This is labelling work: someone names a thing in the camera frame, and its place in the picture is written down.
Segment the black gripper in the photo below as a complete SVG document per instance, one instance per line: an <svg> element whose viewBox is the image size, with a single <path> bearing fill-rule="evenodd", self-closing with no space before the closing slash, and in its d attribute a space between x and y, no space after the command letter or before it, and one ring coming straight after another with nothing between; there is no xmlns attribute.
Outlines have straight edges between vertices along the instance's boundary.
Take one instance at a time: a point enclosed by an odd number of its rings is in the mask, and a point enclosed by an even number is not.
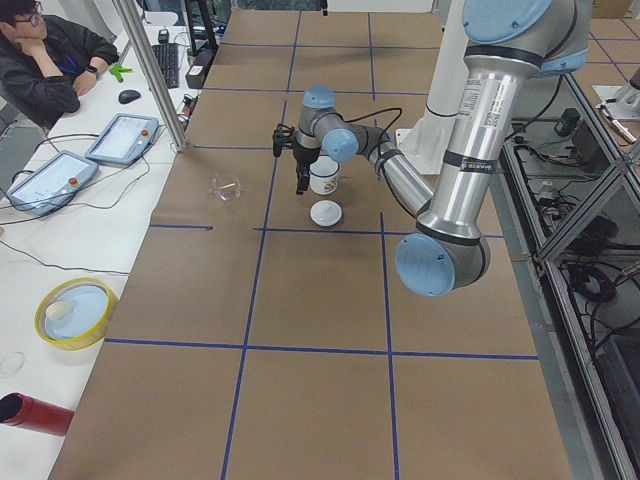
<svg viewBox="0 0 640 480"><path fill-rule="evenodd" d="M292 150L297 164L296 194L303 195L306 192L306 186L309 186L310 182L310 166L315 163L319 157L319 148L309 148L294 141Z"/></svg>

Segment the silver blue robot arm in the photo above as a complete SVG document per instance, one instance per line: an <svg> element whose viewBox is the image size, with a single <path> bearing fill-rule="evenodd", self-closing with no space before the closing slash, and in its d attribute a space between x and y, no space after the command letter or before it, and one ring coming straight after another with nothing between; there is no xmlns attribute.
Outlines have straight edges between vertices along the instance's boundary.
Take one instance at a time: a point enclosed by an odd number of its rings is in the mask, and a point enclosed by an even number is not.
<svg viewBox="0 0 640 480"><path fill-rule="evenodd" d="M395 254L404 285L426 297L468 286L490 264L477 218L518 97L529 79L584 64L591 18L588 1L466 1L449 11L447 28L463 32L467 72L435 184L422 178L384 129L346 121L335 109L334 93L321 85L305 91L296 127L274 131L273 150L292 149L299 192L308 188L321 154L339 163L366 158L416 221Z"/></svg>

